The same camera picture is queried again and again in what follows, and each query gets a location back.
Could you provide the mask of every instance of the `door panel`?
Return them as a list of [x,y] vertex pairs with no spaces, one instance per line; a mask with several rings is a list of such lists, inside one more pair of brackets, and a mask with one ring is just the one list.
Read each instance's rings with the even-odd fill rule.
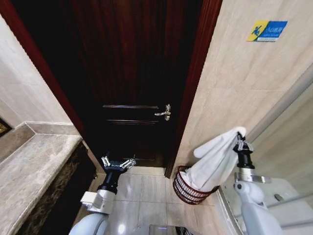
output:
[[[165,166],[201,0],[13,0],[98,159]],[[157,117],[171,104],[171,119]]]

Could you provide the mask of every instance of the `sticker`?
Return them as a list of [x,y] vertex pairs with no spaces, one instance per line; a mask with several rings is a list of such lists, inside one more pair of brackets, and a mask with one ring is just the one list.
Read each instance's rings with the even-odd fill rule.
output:
[[248,42],[276,42],[287,21],[257,21],[248,37]]

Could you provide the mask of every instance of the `wooden door frame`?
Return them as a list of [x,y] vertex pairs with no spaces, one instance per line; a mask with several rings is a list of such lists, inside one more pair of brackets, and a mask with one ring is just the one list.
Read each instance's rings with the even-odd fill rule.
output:
[[[183,91],[178,122],[175,128],[174,141],[169,154],[169,162],[165,170],[165,176],[168,178],[170,178],[174,167],[176,155],[179,150],[182,135],[184,133],[190,109],[195,97],[221,5],[222,0],[203,0],[202,3],[194,48],[186,79],[186,86]],[[21,46],[24,48],[31,61],[60,102],[66,114],[84,138],[84,136],[86,136],[86,130],[84,129],[83,123],[62,91],[59,83],[54,77],[41,52],[37,48],[35,42],[32,40],[10,0],[0,0],[0,14],[5,19]]]

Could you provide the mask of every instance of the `laundry basket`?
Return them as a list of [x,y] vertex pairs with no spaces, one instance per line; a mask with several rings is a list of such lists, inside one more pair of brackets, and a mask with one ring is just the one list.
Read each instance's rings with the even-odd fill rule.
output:
[[181,201],[191,205],[196,205],[205,200],[212,193],[214,193],[219,188],[219,186],[215,186],[210,192],[201,192],[193,189],[186,184],[180,173],[181,171],[185,171],[188,168],[189,167],[183,165],[180,165],[178,167],[178,171],[173,181],[173,188],[176,195],[180,198]]

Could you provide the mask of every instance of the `white floor tile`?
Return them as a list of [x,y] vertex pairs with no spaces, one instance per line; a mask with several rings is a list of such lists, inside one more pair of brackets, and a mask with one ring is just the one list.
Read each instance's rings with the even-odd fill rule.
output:
[[142,176],[141,202],[166,202],[165,177]]
[[138,224],[139,202],[115,201],[109,216],[108,233],[128,235]]
[[167,225],[166,204],[156,202],[140,202],[138,226]]
[[173,226],[184,226],[198,231],[194,206],[188,204],[167,203],[167,223]]
[[166,202],[183,204],[173,189],[173,180],[165,178]]
[[200,206],[196,205],[195,214],[198,224],[199,233],[224,235],[225,232],[215,212],[214,206]]
[[214,205],[214,202],[212,200],[212,196],[213,195],[210,195],[208,196],[203,202],[201,202],[199,205],[206,205],[206,206],[213,206]]

